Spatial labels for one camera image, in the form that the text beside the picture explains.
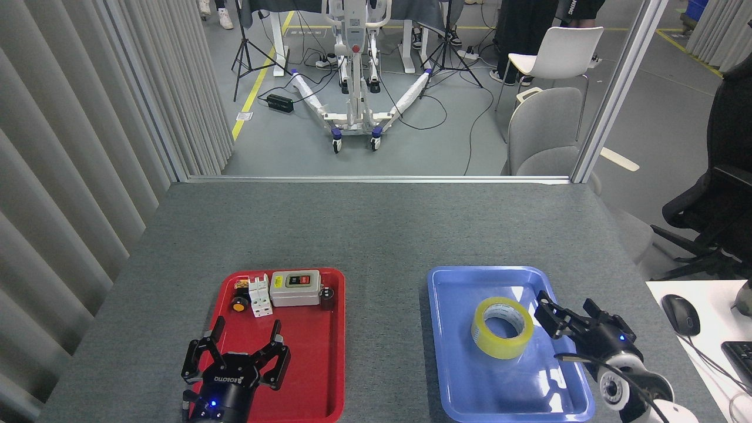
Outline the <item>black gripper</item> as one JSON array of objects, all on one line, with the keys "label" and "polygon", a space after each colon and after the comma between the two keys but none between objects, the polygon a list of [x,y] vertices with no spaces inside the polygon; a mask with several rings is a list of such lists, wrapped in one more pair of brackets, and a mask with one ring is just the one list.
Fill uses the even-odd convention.
[{"label": "black gripper", "polygon": [[634,345],[636,336],[618,316],[603,311],[591,298],[586,298],[583,310],[589,318],[556,304],[547,291],[538,291],[534,317],[552,339],[572,335],[579,354],[607,361],[618,354],[634,354],[639,361],[644,356]]},{"label": "black gripper", "polygon": [[[269,342],[252,355],[220,354],[217,343],[226,320],[218,316],[214,327],[201,339],[191,340],[181,377],[188,385],[202,382],[196,393],[183,392],[184,422],[246,422],[253,396],[259,385],[279,391],[290,362],[290,349],[280,335],[281,322],[275,320]],[[200,358],[209,351],[214,363],[199,371]]]}]

